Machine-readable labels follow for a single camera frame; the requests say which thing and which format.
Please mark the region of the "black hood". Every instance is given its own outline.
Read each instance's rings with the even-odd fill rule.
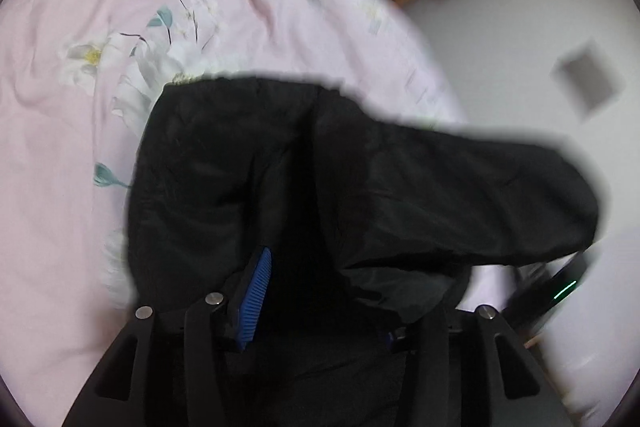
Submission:
[[[151,114],[129,264],[140,303],[168,311],[233,284],[265,246],[274,322],[316,327],[357,303],[390,327],[424,316],[471,265],[587,248],[597,219],[554,150],[382,123],[308,83],[219,78],[167,86]]]

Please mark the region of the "black jacket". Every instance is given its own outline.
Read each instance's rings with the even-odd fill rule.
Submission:
[[[377,331],[454,305],[471,265],[587,248],[597,217],[589,185],[547,148],[382,123],[312,84],[219,78],[156,103],[129,265],[140,304],[162,312],[228,293],[270,247],[256,338],[227,357],[248,424],[391,426],[404,354]]]

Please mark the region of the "white flower print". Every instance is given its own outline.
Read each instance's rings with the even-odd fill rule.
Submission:
[[[138,137],[142,137],[166,84],[186,84],[204,74],[235,73],[242,68],[240,60],[211,60],[197,44],[182,40],[170,46],[164,41],[141,41],[134,56],[135,63],[127,68],[116,88],[112,113],[120,116]]]
[[[89,96],[93,96],[98,69],[105,63],[107,46],[113,46],[113,39],[107,35],[63,46],[60,84],[81,87]]]
[[[100,274],[113,306],[126,309],[136,299],[136,287],[127,266],[127,237],[124,230],[113,230],[102,248],[104,269]]]
[[[196,2],[199,2],[200,4],[202,4],[205,10],[207,10],[207,12],[209,13],[209,15],[213,17],[220,15],[220,9],[218,8],[218,3],[215,2],[214,0],[196,0]]]
[[[375,35],[387,24],[389,16],[379,0],[361,0],[357,6],[369,20],[369,33]]]

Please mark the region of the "pink bedsheet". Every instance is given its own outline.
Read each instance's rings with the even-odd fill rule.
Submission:
[[[127,187],[164,84],[285,73],[382,118],[460,118],[385,0],[4,0],[0,28],[0,373],[36,427],[125,320]]]

